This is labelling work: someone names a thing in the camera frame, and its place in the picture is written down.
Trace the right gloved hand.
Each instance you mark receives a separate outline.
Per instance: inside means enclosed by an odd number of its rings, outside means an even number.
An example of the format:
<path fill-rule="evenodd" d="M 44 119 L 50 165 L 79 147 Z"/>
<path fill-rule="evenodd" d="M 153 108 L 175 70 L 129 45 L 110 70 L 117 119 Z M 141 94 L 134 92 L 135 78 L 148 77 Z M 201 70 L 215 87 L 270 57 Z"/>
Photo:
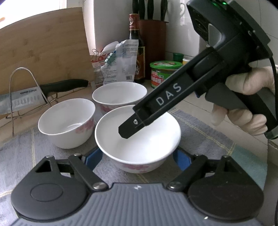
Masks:
<path fill-rule="evenodd" d="M 250 72 L 229 76 L 206 94 L 213 103 L 212 124 L 225 118 L 252 136 L 277 137 L 275 67 L 253 68 Z"/>

